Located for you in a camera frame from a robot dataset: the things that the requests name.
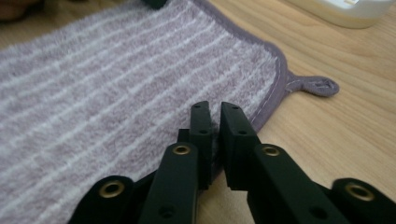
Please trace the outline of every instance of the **white device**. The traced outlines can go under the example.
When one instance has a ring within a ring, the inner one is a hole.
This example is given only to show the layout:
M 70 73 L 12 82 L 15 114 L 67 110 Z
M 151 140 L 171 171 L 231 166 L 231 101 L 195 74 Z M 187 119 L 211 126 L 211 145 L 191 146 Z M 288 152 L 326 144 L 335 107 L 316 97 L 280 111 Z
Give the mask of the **white device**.
M 374 25 L 396 0 L 288 0 L 334 24 L 348 28 Z

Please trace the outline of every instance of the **light wood tabletop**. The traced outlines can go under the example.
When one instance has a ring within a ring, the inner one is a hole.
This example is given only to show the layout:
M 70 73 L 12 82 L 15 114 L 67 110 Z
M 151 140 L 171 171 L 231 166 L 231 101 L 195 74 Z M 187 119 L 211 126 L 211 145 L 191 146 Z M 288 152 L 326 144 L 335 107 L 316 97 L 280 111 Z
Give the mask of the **light wood tabletop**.
M 23 21 L 0 24 L 0 49 L 59 29 L 122 0 L 58 0 Z M 297 75 L 322 75 L 341 90 L 290 95 L 259 132 L 285 148 L 312 180 L 372 184 L 396 201 L 396 5 L 368 29 L 342 28 L 285 0 L 211 0 L 227 17 L 275 43 Z M 221 175 L 199 199 L 198 223 L 253 223 L 245 192 Z

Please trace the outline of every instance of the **wood grain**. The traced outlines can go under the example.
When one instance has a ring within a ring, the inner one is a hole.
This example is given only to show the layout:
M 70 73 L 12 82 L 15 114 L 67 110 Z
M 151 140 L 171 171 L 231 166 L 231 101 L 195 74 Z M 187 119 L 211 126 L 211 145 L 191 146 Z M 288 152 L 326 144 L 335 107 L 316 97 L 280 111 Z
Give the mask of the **wood grain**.
M 58 0 L 23 21 L 0 23 L 0 49 L 47 34 L 121 0 Z M 353 30 L 284 0 L 211 0 L 227 17 L 285 53 L 298 75 L 323 75 L 340 92 L 288 97 L 259 132 L 285 148 L 306 173 L 330 187 L 337 178 L 368 182 L 396 201 L 396 6 L 375 26 Z M 200 198 L 198 223 L 253 223 L 246 193 L 221 175 Z

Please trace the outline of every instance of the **wooden surface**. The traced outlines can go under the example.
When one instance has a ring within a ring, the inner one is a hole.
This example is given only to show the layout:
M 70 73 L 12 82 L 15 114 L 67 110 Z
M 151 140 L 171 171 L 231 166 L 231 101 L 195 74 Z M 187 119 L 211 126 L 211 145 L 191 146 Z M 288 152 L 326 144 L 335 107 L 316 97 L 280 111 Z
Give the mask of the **wooden surface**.
M 23 21 L 0 24 L 0 49 L 47 34 L 121 0 L 54 1 Z M 285 148 L 316 182 L 355 177 L 396 201 L 396 6 L 375 26 L 350 30 L 284 0 L 211 0 L 226 16 L 278 45 L 290 70 L 323 75 L 340 92 L 320 99 L 288 97 L 260 131 Z M 199 201 L 198 223 L 253 223 L 246 193 L 226 188 L 224 175 Z

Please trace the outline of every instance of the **striped towel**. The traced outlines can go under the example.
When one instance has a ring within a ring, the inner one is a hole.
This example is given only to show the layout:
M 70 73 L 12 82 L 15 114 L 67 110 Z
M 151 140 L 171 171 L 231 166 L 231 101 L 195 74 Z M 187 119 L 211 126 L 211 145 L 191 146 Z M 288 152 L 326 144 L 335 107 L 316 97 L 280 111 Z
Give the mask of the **striped towel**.
M 190 106 L 240 105 L 258 131 L 293 91 L 329 96 L 325 77 L 297 77 L 274 45 L 206 1 L 139 0 L 0 52 L 0 223 L 65 223 L 108 175 L 155 170 Z

